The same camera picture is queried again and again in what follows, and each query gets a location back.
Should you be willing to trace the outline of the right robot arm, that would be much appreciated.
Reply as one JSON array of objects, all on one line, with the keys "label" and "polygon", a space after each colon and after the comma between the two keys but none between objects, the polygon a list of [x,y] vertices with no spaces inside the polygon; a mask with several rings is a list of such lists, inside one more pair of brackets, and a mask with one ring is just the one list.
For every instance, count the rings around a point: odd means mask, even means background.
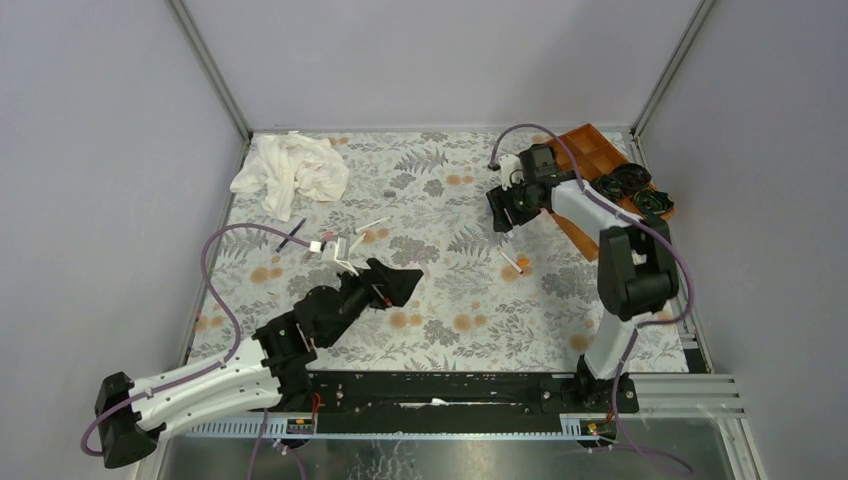
[{"label": "right robot arm", "polygon": [[597,412],[621,386],[639,325],[678,293],[668,225],[604,198],[577,171],[561,169],[549,145],[504,155],[488,167],[500,175],[499,186],[486,194],[495,231],[508,233],[548,212],[569,220],[598,247],[597,292],[604,313],[571,389],[579,407]]}]

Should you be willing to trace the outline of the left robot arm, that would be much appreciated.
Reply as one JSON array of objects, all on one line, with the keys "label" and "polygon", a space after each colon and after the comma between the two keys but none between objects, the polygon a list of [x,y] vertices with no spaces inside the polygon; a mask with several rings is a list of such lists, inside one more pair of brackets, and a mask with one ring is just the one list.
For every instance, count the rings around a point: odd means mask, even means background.
[{"label": "left robot arm", "polygon": [[[227,415],[296,411],[314,389],[307,366],[368,309],[400,308],[424,273],[394,269],[375,258],[364,269],[339,274],[337,287],[312,288],[293,308],[218,356],[157,375],[106,377],[95,402],[95,422],[81,441],[105,468],[118,469],[152,454],[160,441]],[[97,434],[101,449],[88,445]]]}]

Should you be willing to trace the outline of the white pen orange cap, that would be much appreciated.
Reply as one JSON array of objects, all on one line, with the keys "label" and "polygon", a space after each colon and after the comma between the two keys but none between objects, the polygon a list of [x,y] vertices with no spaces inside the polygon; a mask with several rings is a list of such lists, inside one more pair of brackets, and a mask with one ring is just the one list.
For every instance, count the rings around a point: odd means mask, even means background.
[{"label": "white pen orange cap", "polygon": [[521,256],[513,257],[502,248],[497,248],[496,251],[518,275],[529,274],[531,272],[530,261],[527,258]]}]

